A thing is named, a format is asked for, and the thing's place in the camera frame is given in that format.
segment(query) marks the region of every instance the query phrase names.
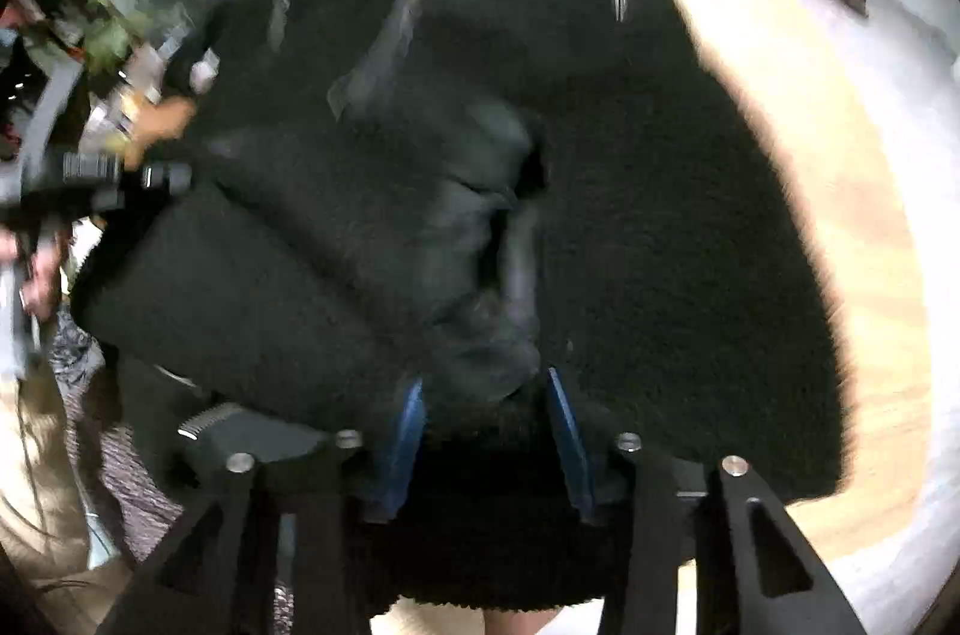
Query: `black fleece fabric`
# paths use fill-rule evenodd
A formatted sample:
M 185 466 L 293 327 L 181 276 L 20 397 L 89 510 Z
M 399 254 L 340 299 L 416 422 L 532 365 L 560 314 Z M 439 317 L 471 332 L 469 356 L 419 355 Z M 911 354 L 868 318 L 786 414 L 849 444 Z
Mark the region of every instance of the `black fleece fabric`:
M 566 504 L 547 367 L 592 432 L 738 453 L 788 500 L 840 477 L 837 355 L 788 194 L 673 1 L 619 3 L 217 0 L 170 90 L 207 47 L 219 77 L 157 151 L 195 188 L 112 221 L 83 268 L 80 325 L 266 413 L 376 437 L 424 379 L 410 501 L 354 529 L 372 610 L 608 590 L 622 535 Z M 142 413 L 164 410 L 150 377 L 121 372 Z M 136 425 L 176 489 L 169 422 Z

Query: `white floor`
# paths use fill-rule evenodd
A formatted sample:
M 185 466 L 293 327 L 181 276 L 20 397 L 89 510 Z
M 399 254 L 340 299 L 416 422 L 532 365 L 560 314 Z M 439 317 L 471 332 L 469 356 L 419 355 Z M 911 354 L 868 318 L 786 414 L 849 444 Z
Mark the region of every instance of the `white floor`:
M 869 0 L 867 20 L 837 0 L 799 1 L 880 132 L 925 279 L 934 417 L 920 516 L 830 565 L 870 635 L 906 635 L 960 557 L 960 82 L 943 38 L 896 1 Z M 599 600 L 565 609 L 541 633 L 594 633 L 600 610 Z M 695 610 L 695 594 L 682 595 L 678 633 L 694 632 Z

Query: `black metal bracket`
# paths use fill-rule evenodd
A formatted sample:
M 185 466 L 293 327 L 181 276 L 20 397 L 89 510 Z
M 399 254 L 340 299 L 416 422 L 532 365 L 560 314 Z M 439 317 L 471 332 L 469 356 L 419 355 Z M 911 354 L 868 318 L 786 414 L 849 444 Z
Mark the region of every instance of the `black metal bracket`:
M 233 403 L 184 423 L 184 456 L 200 492 L 98 635 L 271 632 L 284 515 L 296 524 L 293 635 L 368 635 L 344 545 L 349 499 L 360 499 L 366 520 L 392 519 L 405 502 L 424 424 L 419 381 L 405 391 L 382 449 L 368 448 L 352 429 L 327 434 Z M 376 472 L 353 487 L 347 468 L 361 456 Z
M 677 568 L 692 525 L 698 635 L 865 635 L 833 576 L 784 504 L 749 463 L 727 456 L 716 470 L 645 448 L 622 432 L 606 453 L 577 424 L 575 391 L 551 369 L 547 406 L 570 504 L 588 525 L 625 528 L 629 555 L 608 593 L 599 635 L 671 635 Z M 612 477 L 621 485 L 611 485 Z M 605 491 L 627 492 L 601 501 Z M 619 505 L 619 523 L 617 506 Z

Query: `person's arm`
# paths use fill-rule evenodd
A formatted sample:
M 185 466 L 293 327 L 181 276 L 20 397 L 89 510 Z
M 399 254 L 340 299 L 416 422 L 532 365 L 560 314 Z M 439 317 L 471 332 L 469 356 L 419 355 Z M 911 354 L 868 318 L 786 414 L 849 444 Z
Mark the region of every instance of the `person's arm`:
M 164 97 L 188 97 L 196 94 L 191 81 L 191 73 L 196 63 L 203 60 L 208 50 L 216 52 L 216 44 L 224 27 L 224 14 L 232 0 L 213 0 L 206 9 L 200 23 L 184 37 L 184 42 L 176 49 L 167 64 L 160 84 Z
M 160 140 L 176 140 L 197 111 L 197 103 L 188 97 L 171 97 L 157 106 L 143 105 L 133 125 L 131 141 L 124 152 L 128 170 L 139 167 L 143 153 Z
M 66 232 L 59 232 L 54 242 L 37 250 L 32 259 L 32 277 L 20 290 L 24 309 L 41 323 L 53 318 L 61 302 L 59 268 L 66 258 L 68 239 Z M 0 261 L 13 261 L 16 255 L 16 237 L 0 229 Z

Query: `person's leg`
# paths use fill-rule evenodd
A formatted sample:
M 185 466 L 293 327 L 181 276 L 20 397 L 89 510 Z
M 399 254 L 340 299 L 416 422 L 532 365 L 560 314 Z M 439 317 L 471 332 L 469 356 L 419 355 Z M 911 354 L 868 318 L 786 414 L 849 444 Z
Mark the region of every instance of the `person's leg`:
M 484 635 L 536 635 L 560 613 L 550 611 L 484 611 Z
M 27 581 L 86 570 L 89 532 L 65 431 L 46 362 L 26 381 L 0 384 L 0 544 Z

